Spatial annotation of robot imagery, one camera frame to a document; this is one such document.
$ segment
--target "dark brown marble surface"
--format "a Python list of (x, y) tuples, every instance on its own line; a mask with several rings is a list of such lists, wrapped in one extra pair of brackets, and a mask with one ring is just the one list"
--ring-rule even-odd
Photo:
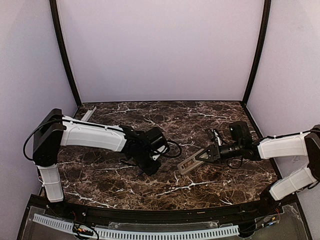
[(93, 105), (97, 110), (89, 122), (129, 125), (143, 131), (158, 126), (167, 139), (181, 145), (183, 152), (175, 159), (160, 157), (162, 166), (155, 175), (137, 177), (140, 169), (120, 163), (124, 158), (121, 153), (80, 146), (61, 147), (58, 165), (68, 202), (128, 210), (210, 208), (258, 200), (259, 193), (277, 180), (268, 160), (245, 160), (240, 169), (231, 169), (225, 162), (204, 163), (184, 176), (178, 172), (178, 163), (211, 143), (205, 128), (217, 128), (230, 141), (229, 123), (243, 120), (250, 124), (238, 102), (87, 103), (75, 118), (81, 119)]

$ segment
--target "black cable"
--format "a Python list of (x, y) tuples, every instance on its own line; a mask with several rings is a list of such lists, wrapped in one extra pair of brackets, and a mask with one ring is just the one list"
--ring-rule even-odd
[(127, 166), (131, 166), (131, 167), (136, 167), (137, 165), (135, 165), (135, 164), (132, 164), (132, 163), (129, 163), (129, 162), (127, 162), (127, 161), (125, 161), (124, 159), (120, 159), (119, 160), (120, 161), (120, 163), (122, 163), (122, 164), (124, 164), (124, 165), (127, 165)]
[(254, 229), (254, 230), (251, 230), (251, 231), (241, 231), (240, 233), (241, 233), (241, 234), (251, 234), (251, 233), (254, 233), (254, 232), (256, 232), (256, 231), (258, 231), (258, 230), (260, 230), (260, 229), (262, 229), (262, 228), (263, 228), (263, 226), (260, 226), (260, 227)]
[(252, 230), (252, 231), (245, 232), (246, 230), (252, 228), (254, 225), (257, 225), (258, 223), (261, 223), (266, 217), (268, 217), (268, 216), (272, 213), (272, 211), (273, 211), (273, 209), (272, 209), (271, 211), (269, 211), (265, 216), (263, 216), (259, 221), (255, 222), (254, 224), (250, 225), (250, 226), (247, 227), (246, 229), (241, 230), (241, 231), (239, 231), (239, 232), (246, 234), (246, 233), (251, 233), (251, 232), (255, 232), (256, 230), (259, 230), (260, 228), (256, 228), (256, 229), (254, 229), (254, 230)]
[(231, 166), (231, 165), (229, 164), (229, 161), (230, 161), (230, 160), (231, 160), (231, 159), (228, 159), (228, 160), (226, 161), (227, 166), (228, 166), (229, 168), (231, 168), (231, 169), (239, 169), (239, 168), (241, 168), (242, 163), (244, 162), (244, 157), (243, 157), (243, 156), (241, 157), (240, 166), (238, 166), (238, 167), (233, 167), (233, 166)]
[[(68, 219), (68, 218), (65, 218), (65, 217), (62, 217), (62, 216), (60, 216), (60, 215), (58, 215), (53, 209), (52, 209), (52, 207), (48, 207), (50, 210), (51, 210), (51, 212), (53, 212), (58, 218), (61, 218), (61, 219), (64, 219), (64, 220), (67, 220), (67, 221), (71, 221), (70, 219)], [(90, 229), (90, 230), (92, 230), (94, 233), (95, 233), (95, 235), (96, 235), (96, 240), (99, 240), (99, 234), (98, 234), (98, 232), (93, 228), (93, 227), (91, 227), (91, 226), (88, 226), (88, 225), (86, 225), (85, 223), (83, 223), (83, 222), (80, 222), (80, 221), (76, 221), (76, 220), (73, 220), (73, 223), (76, 223), (76, 224), (79, 224), (79, 227), (82, 225), (82, 226), (86, 226), (88, 229)]]
[(309, 186), (308, 186), (308, 189), (309, 190), (311, 190), (311, 189), (313, 189), (313, 188), (315, 188), (318, 184), (320, 183), (320, 181), (317, 181), (315, 184), (310, 184)]
[(263, 139), (281, 139), (281, 138), (284, 138), (284, 137), (290, 137), (290, 136), (294, 136), (294, 135), (299, 135), (300, 133), (302, 134), (306, 134), (306, 133), (320, 133), (320, 131), (318, 130), (307, 130), (307, 131), (303, 131), (303, 132), (295, 132), (295, 133), (290, 133), (290, 134), (286, 134), (286, 135), (279, 135), (279, 136), (266, 136), (264, 138), (262, 138), (261, 140)]
[(176, 145), (176, 146), (178, 147), (178, 149), (179, 149), (179, 153), (177, 153), (176, 155), (167, 155), (166, 153), (163, 153), (162, 156), (164, 156), (165, 158), (168, 158), (168, 159), (175, 159), (175, 158), (177, 158), (177, 157), (180, 157), (181, 154), (182, 154), (182, 148), (181, 148), (181, 146), (180, 146), (177, 142), (172, 141), (172, 140), (167, 140), (167, 142), (170, 143), (170, 144)]
[(36, 131), (38, 131), (40, 128), (42, 128), (43, 126), (45, 125), (48, 125), (48, 124), (53, 124), (53, 123), (62, 123), (62, 119), (54, 119), (54, 120), (51, 120), (51, 121), (47, 121), (43, 124), (40, 124), (35, 130), (32, 131), (32, 133), (27, 137), (27, 139), (25, 140), (24, 144), (23, 144), (23, 155), (26, 159), (28, 159), (29, 161), (33, 161), (32, 158), (28, 157), (27, 154), (26, 154), (26, 146), (30, 140), (30, 138), (36, 133)]

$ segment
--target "wire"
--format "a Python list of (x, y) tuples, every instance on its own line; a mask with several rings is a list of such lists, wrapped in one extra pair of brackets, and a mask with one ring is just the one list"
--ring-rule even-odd
[(44, 184), (44, 182), (43, 182), (41, 179), (42, 179), (42, 177), (41, 177), (41, 176), (39, 176), (39, 177), (38, 177), (38, 180), (39, 180), (39, 182), (43, 185), (43, 184)]
[(54, 119), (54, 120), (51, 120), (51, 121), (47, 121), (43, 124), (40, 124), (35, 130), (32, 131), (32, 133), (26, 138), (24, 144), (23, 144), (23, 155), (26, 159), (28, 159), (29, 161), (33, 161), (32, 158), (28, 157), (27, 154), (26, 154), (26, 146), (30, 140), (30, 138), (36, 133), (36, 131), (38, 131), (40, 128), (42, 128), (43, 126), (46, 126), (48, 124), (53, 124), (53, 123), (61, 123), (63, 120), (62, 119)]
[(309, 186), (308, 186), (308, 189), (309, 190), (311, 190), (311, 189), (313, 189), (313, 188), (315, 188), (318, 184), (320, 183), (320, 181), (317, 181), (315, 184), (310, 184)]
[[(137, 139), (139, 141), (145, 142), (142, 137), (140, 137), (139, 135), (133, 134), (133, 133), (131, 134), (131, 132), (124, 132), (124, 131), (122, 131), (120, 129), (116, 129), (116, 128), (112, 128), (112, 127), (108, 127), (108, 129), (124, 133), (124, 134), (126, 134), (128, 136), (131, 136), (131, 137), (133, 137), (133, 138), (135, 138), (135, 139)], [(151, 148), (151, 150), (153, 152), (155, 152), (156, 154), (158, 154), (160, 156), (168, 158), (168, 159), (175, 159), (175, 158), (179, 157), (182, 154), (182, 148), (177, 142), (175, 142), (173, 140), (167, 140), (167, 143), (171, 143), (171, 144), (176, 145), (178, 147), (178, 149), (179, 149), (179, 153), (176, 154), (176, 155), (167, 155), (167, 153), (170, 151), (169, 145), (167, 145), (166, 149), (164, 149), (162, 152), (158, 151), (157, 149), (153, 149), (152, 145), (149, 142), (148, 142), (148, 145), (149, 145), (149, 147)]]
[(72, 231), (76, 234), (77, 238), (80, 239), (80, 240), (91, 239), (91, 236), (81, 236), (80, 235), (82, 232), (84, 232), (84, 233), (86, 232), (85, 229), (81, 229), (81, 226), (88, 227), (88, 226), (83, 225), (83, 224), (77, 224), (77, 226), (75, 224), (73, 225)]
[(261, 225), (260, 227), (254, 229), (254, 230), (251, 230), (251, 231), (241, 231), (240, 233), (241, 233), (241, 234), (251, 234), (251, 233), (254, 233), (254, 232), (256, 232), (256, 231), (258, 231), (258, 230), (260, 230), (260, 229), (262, 229), (262, 228), (263, 228), (263, 226)]
[(243, 157), (243, 156), (241, 157), (240, 166), (238, 166), (238, 167), (233, 167), (233, 166), (231, 166), (231, 165), (229, 164), (229, 161), (230, 161), (230, 160), (231, 160), (231, 159), (228, 159), (228, 160), (226, 161), (227, 166), (228, 166), (229, 168), (231, 168), (231, 169), (239, 169), (239, 168), (241, 168), (242, 163), (244, 162), (244, 157)]
[(263, 139), (281, 139), (281, 138), (284, 138), (284, 137), (290, 137), (290, 136), (294, 136), (294, 135), (299, 135), (299, 134), (306, 134), (306, 133), (320, 133), (319, 130), (315, 130), (315, 129), (310, 129), (310, 130), (306, 130), (306, 131), (303, 131), (303, 132), (295, 132), (295, 133), (290, 133), (290, 134), (286, 134), (286, 135), (279, 135), (279, 136), (266, 136), (264, 138), (262, 138), (261, 140)]
[(120, 163), (122, 163), (122, 164), (124, 164), (124, 165), (127, 165), (127, 166), (131, 166), (131, 167), (136, 167), (136, 166), (137, 166), (137, 165), (135, 165), (135, 164), (126, 162), (124, 159), (120, 159), (119, 161), (120, 161)]
[[(70, 221), (70, 219), (65, 218), (65, 217), (62, 217), (62, 216), (60, 216), (59, 214), (57, 214), (57, 213), (52, 209), (52, 207), (50, 207), (49, 205), (47, 205), (47, 208), (49, 208), (49, 209), (51, 210), (51, 212), (53, 212), (58, 218), (61, 218), (61, 219)], [(72, 213), (74, 214), (75, 219), (77, 219), (76, 213), (75, 213), (74, 211), (72, 211)], [(99, 237), (99, 234), (98, 234), (98, 232), (97, 232), (93, 227), (88, 226), (88, 225), (84, 224), (83, 222), (76, 221), (76, 220), (73, 220), (73, 227), (74, 227), (74, 223), (79, 224), (79, 227), (82, 225), (82, 226), (86, 226), (88, 229), (92, 230), (92, 231), (95, 233), (95, 235), (96, 235), (96, 240), (99, 240), (99, 238), (100, 238), (100, 237)]]
[[(278, 216), (279, 216), (279, 219), (280, 219), (280, 214), (279, 214), (279, 210), (277, 208), (275, 208), (276, 212), (278, 213)], [(251, 230), (251, 231), (246, 231), (250, 228), (252, 228), (254, 225), (257, 225), (258, 223), (261, 223), (263, 220), (265, 220), (266, 217), (268, 217), (270, 214), (272, 213), (272, 210), (270, 212), (268, 212), (267, 215), (263, 216), (259, 221), (255, 222), (254, 224), (250, 225), (249, 227), (247, 227), (246, 229), (244, 230), (241, 230), (239, 231), (241, 234), (248, 234), (248, 233), (254, 233), (255, 231), (258, 231), (259, 229), (262, 229), (264, 228), (268, 223), (274, 221), (274, 218), (272, 217), (269, 221), (267, 221), (266, 223), (264, 223), (262, 226), (254, 229), (254, 230)]]

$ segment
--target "black frame edge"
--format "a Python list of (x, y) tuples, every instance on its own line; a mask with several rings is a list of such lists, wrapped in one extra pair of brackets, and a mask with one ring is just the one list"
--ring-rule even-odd
[(76, 82), (74, 79), (74, 76), (72, 74), (66, 46), (65, 46), (65, 41), (64, 37), (62, 34), (62, 29), (61, 29), (61, 24), (60, 24), (60, 19), (59, 19), (59, 12), (58, 12), (58, 6), (57, 6), (57, 0), (49, 0), (50, 2), (50, 9), (51, 9), (51, 15), (52, 15), (52, 21), (54, 25), (54, 31), (55, 31), (55, 36), (56, 40), (58, 42), (60, 54), (61, 54), (61, 59), (63, 62), (64, 70), (66, 73), (66, 76), (68, 78), (68, 82), (75, 100), (75, 103), (77, 107), (79, 108), (82, 105), (80, 95), (76, 86)]
[[(242, 204), (236, 204), (232, 206), (223, 206), (223, 207), (213, 207), (205, 209), (191, 209), (191, 210), (166, 210), (166, 211), (145, 211), (145, 210), (124, 210), (124, 209), (113, 209), (113, 208), (104, 208), (104, 207), (94, 207), (79, 205), (76, 203), (65, 202), (64, 207), (68, 209), (74, 209), (78, 212), (78, 215), (81, 216), (81, 213), (86, 213), (84, 217), (81, 217), (81, 222), (84, 222), (89, 225), (105, 225), (107, 226), (110, 222), (123, 222), (123, 223), (140, 223), (145, 224), (149, 223), (149, 220), (156, 220), (152, 224), (164, 224), (170, 222), (171, 224), (187, 224), (187, 223), (201, 223), (207, 221), (221, 221), (220, 224), (233, 223), (236, 225), (245, 225), (251, 224), (255, 221), (256, 218), (261, 217), (258, 213), (252, 213), (251, 211), (245, 213), (244, 215), (239, 215), (239, 210), (242, 212), (247, 207), (253, 207), (259, 201), (246, 202)], [(309, 230), (306, 217), (304, 215), (303, 209), (299, 202), (299, 199), (296, 194), (289, 195), (281, 201), (281, 205), (285, 206), (287, 204), (296, 203), (299, 213), (301, 215), (303, 225), (309, 240), (312, 240), (312, 236)], [(19, 234), (17, 240), (21, 240), (24, 226), (29, 214), (31, 206), (41, 208), (45, 210), (45, 214), (56, 217), (55, 214), (48, 209), (47, 205), (52, 205), (49, 203), (45, 197), (31, 195), (25, 209), (24, 216), (20, 225)]]
[(30, 199), (29, 199), (29, 202), (28, 202), (28, 204), (24, 210), (24, 213), (23, 213), (23, 217), (22, 217), (21, 224), (20, 224), (19, 231), (18, 231), (18, 236), (16, 237), (17, 240), (21, 240), (23, 237), (27, 218), (28, 218), (29, 211), (30, 211)]
[[(250, 111), (248, 110), (247, 105), (245, 103), (243, 103), (243, 102), (240, 102), (240, 104), (241, 104), (246, 116), (248, 117), (250, 123), (252, 124), (252, 126), (254, 128), (254, 131), (256, 132), (258, 138), (263, 138), (264, 136), (262, 135), (258, 125), (256, 124), (256, 122), (255, 122), (254, 118), (252, 117)], [(272, 167), (273, 167), (273, 169), (275, 171), (275, 174), (276, 174), (277, 178), (278, 179), (282, 179), (281, 173), (279, 171), (279, 168), (278, 168), (278, 165), (276, 164), (275, 159), (274, 158), (270, 158), (270, 163), (271, 163), (271, 165), (272, 165)]]
[(251, 67), (250, 76), (248, 79), (248, 83), (246, 85), (246, 89), (244, 92), (244, 96), (242, 99), (243, 104), (247, 105), (250, 93), (252, 90), (252, 87), (254, 85), (254, 81), (256, 78), (262, 50), (265, 43), (266, 38), (266, 32), (267, 32), (267, 26), (268, 26), (268, 20), (269, 20), (269, 14), (270, 14), (270, 8), (271, 8), (271, 0), (264, 0), (264, 6), (263, 6), (263, 13), (262, 13), (262, 20), (261, 20), (261, 26), (260, 26), (260, 32), (258, 37), (258, 42), (255, 49), (254, 59)]

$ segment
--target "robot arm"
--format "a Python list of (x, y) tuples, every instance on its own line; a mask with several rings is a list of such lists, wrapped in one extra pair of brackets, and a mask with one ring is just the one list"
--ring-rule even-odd
[(308, 165), (271, 184), (262, 192), (260, 199), (265, 202), (265, 206), (320, 181), (320, 125), (314, 126), (309, 131), (269, 136), (257, 141), (253, 141), (248, 125), (243, 121), (231, 123), (229, 130), (234, 143), (221, 145), (219, 136), (216, 135), (213, 144), (200, 152), (195, 159), (215, 163), (221, 159), (237, 156), (253, 161), (286, 156), (308, 156)]
[(33, 158), (30, 159), (39, 169), (50, 202), (64, 199), (57, 157), (60, 146), (69, 145), (123, 153), (148, 176), (155, 174), (161, 166), (158, 157), (167, 156), (170, 150), (158, 127), (146, 132), (136, 131), (124, 125), (107, 126), (76, 120), (63, 116), (60, 109), (53, 109), (34, 131)]
[(278, 180), (269, 189), (275, 201), (283, 199), (320, 180), (320, 138), (316, 133), (306, 132), (276, 139), (264, 139), (258, 145), (262, 159), (286, 156), (308, 156), (309, 164)]

